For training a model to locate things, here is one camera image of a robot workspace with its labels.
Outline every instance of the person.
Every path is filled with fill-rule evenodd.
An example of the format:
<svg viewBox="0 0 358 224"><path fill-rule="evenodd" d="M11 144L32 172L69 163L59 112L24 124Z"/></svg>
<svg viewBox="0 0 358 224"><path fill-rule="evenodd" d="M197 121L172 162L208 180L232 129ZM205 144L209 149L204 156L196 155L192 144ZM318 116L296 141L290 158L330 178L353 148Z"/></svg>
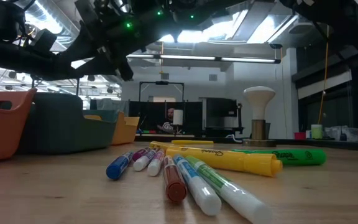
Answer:
<svg viewBox="0 0 358 224"><path fill-rule="evenodd" d="M174 134L175 128L173 127L172 123L173 123L173 111L175 109L174 108L169 108L167 110L167 117L163 120L163 122L161 122L162 125L157 125L158 129L165 132L165 133L170 133L170 134Z"/></svg>

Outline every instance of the blue marker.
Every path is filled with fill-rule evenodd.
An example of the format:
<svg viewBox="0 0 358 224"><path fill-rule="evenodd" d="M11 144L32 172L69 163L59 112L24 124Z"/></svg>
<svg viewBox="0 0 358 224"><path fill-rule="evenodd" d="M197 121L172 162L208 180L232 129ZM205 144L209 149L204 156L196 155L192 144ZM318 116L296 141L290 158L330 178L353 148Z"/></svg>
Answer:
<svg viewBox="0 0 358 224"><path fill-rule="evenodd" d="M206 215L217 215L221 211L222 201L215 191L200 177L197 171L181 155L173 157L197 205Z"/></svg>
<svg viewBox="0 0 358 224"><path fill-rule="evenodd" d="M121 174L129 165L133 152L124 153L122 156L118 157L114 162L112 162L106 169L106 175L113 180L118 180Z"/></svg>

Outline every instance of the orange bin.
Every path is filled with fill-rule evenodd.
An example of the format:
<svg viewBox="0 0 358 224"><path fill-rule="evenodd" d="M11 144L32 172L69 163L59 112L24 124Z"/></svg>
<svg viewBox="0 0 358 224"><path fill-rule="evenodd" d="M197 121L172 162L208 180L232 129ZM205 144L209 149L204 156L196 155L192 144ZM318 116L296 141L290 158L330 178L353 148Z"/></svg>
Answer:
<svg viewBox="0 0 358 224"><path fill-rule="evenodd" d="M139 119L139 117L125 117L123 112L119 112L112 145L134 142Z"/></svg>
<svg viewBox="0 0 358 224"><path fill-rule="evenodd" d="M0 160L16 152L35 92L0 92Z"/></svg>

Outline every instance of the purple marker cap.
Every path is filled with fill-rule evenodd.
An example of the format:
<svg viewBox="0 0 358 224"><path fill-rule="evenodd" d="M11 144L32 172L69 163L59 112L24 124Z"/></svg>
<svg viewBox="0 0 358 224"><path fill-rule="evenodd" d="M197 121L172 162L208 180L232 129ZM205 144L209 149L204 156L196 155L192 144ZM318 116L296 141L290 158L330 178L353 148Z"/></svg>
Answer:
<svg viewBox="0 0 358 224"><path fill-rule="evenodd" d="M147 147L147 148L144 148L144 149L141 149L141 150L135 152L134 156L132 156L132 160L134 162L136 162L136 160L138 160L140 157L146 155L149 151L150 151L150 148Z"/></svg>

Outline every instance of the marker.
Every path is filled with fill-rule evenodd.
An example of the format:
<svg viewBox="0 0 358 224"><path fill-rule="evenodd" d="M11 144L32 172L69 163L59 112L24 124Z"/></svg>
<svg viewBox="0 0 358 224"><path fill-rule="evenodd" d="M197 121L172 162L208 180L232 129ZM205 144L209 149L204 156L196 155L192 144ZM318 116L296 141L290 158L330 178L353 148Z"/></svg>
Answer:
<svg viewBox="0 0 358 224"><path fill-rule="evenodd" d="M254 195L216 172L205 162L193 156L186 157L186 160L216 193L244 218L253 224L267 224L272 221L272 211Z"/></svg>
<svg viewBox="0 0 358 224"><path fill-rule="evenodd" d="M113 161L106 169L106 175L112 180L118 180L131 162L133 152L126 152Z"/></svg>
<svg viewBox="0 0 358 224"><path fill-rule="evenodd" d="M286 166L313 166L326 162L326 154L322 149L282 149L282 150L232 150L247 154L275 154Z"/></svg>
<svg viewBox="0 0 358 224"><path fill-rule="evenodd" d="M172 140L172 144L183 145L183 144L214 144L213 141L194 141L194 140Z"/></svg>
<svg viewBox="0 0 358 224"><path fill-rule="evenodd" d="M163 150L164 152L168 149L168 147L170 147L171 144L169 143L164 143L164 142L157 142L157 141L152 141L150 142L150 148L153 149L160 149Z"/></svg>
<svg viewBox="0 0 358 224"><path fill-rule="evenodd" d="M144 169L147 164L153 159L155 155L155 149L150 150L146 155L140 157L136 162L134 163L134 170L135 171L141 171Z"/></svg>
<svg viewBox="0 0 358 224"><path fill-rule="evenodd" d="M170 146L166 155L194 156L216 169L226 169L274 177L283 164L274 154L245 154L214 149Z"/></svg>
<svg viewBox="0 0 358 224"><path fill-rule="evenodd" d="M153 160L150 162L147 168L147 174L149 176L155 177L158 175L161 169L161 163L164 159L164 155L165 153L163 151L159 151L154 155Z"/></svg>
<svg viewBox="0 0 358 224"><path fill-rule="evenodd" d="M205 215L217 215L221 211L222 201L215 191L197 174L183 156L175 155L173 160L179 167L190 193L201 210Z"/></svg>
<svg viewBox="0 0 358 224"><path fill-rule="evenodd" d="M187 194L186 184L183 181L178 167L170 156L164 157L164 183L165 195L169 200L172 202L181 202L185 199Z"/></svg>
<svg viewBox="0 0 358 224"><path fill-rule="evenodd" d="M136 162L136 160L138 160L140 157L146 155L148 152L150 151L150 148L149 147L146 147L144 149L141 149L137 152L134 153L134 156L132 156L132 160L134 162Z"/></svg>

